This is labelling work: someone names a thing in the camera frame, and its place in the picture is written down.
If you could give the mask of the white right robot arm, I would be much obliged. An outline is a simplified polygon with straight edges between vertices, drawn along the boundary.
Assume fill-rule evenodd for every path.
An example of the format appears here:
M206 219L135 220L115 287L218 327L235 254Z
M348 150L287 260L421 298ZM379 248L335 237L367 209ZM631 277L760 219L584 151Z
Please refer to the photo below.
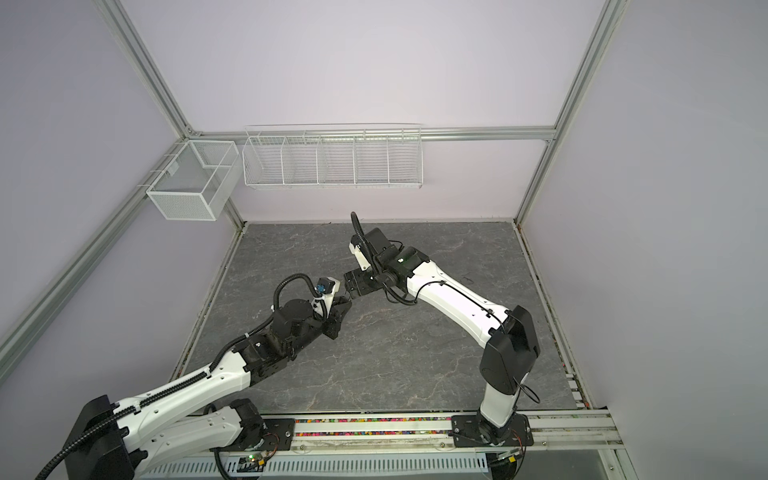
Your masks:
M502 445L512 438L523 444L514 426L521 394L539 397L525 384L541 348L532 315L518 305L494 303L446 274L428 255L398 246L374 228L364 232L356 217L349 250L358 268L345 274L347 292L361 297L381 291L404 306L427 304L461 327L482 349L479 371L485 382L474 425L454 435L478 445Z

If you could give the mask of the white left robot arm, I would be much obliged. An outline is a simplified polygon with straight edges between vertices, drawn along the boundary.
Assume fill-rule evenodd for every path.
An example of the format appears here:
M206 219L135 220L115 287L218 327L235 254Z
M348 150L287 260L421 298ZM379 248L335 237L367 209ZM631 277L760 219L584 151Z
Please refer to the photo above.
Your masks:
M331 295L290 300L209 364L134 397L91 400L46 469L63 464L71 479L133 479L205 450L278 450L287 434L269 427L251 400L210 405L276 374L318 337L336 338L351 306Z

